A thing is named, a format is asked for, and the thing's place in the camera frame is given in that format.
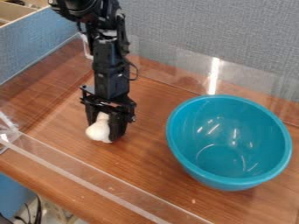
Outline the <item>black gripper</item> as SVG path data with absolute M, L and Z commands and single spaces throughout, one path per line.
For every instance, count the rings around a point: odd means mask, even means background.
M 127 94 L 108 100 L 96 96 L 94 86 L 82 85 L 79 89 L 82 90 L 80 103 L 86 106 L 88 124 L 92 125 L 96 122 L 99 112 L 110 114 L 108 139 L 111 142 L 116 141 L 127 132 L 127 123 L 136 120 L 136 103 Z

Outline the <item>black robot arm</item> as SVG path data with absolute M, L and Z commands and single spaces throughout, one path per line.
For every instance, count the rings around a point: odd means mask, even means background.
M 126 14 L 118 0 L 48 0 L 51 9 L 76 23 L 87 37 L 95 84 L 82 86 L 80 102 L 86 106 L 90 139 L 106 144 L 127 132 L 136 120 L 136 103 L 130 99 L 130 69 L 127 59 Z

